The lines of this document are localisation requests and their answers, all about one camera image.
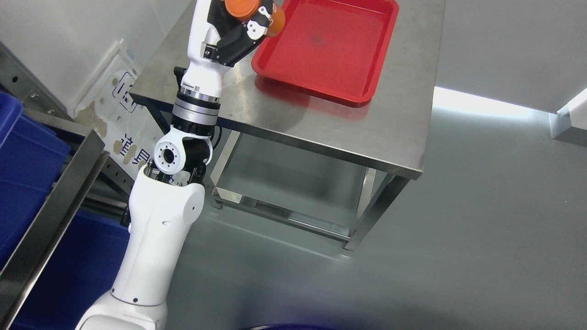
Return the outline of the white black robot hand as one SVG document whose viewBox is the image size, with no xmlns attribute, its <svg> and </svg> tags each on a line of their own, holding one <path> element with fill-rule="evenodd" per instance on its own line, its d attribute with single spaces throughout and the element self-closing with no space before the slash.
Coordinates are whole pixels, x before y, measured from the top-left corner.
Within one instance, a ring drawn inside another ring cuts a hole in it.
<svg viewBox="0 0 587 330">
<path fill-rule="evenodd" d="M 198 0 L 189 30 L 189 65 L 178 82 L 179 92 L 208 102 L 222 95 L 227 71 L 268 38 L 268 21 L 255 15 L 240 22 L 224 0 Z"/>
</svg>

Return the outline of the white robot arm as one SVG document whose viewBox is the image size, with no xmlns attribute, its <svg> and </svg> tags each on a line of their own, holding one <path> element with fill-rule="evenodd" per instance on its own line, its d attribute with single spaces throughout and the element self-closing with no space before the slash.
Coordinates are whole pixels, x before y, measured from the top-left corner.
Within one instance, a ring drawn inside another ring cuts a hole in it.
<svg viewBox="0 0 587 330">
<path fill-rule="evenodd" d="M 170 130 L 136 177 L 130 239 L 111 289 L 82 315 L 78 330 L 163 330 L 167 294 L 185 238 L 204 206 L 203 176 L 220 102 L 178 92 Z"/>
</svg>

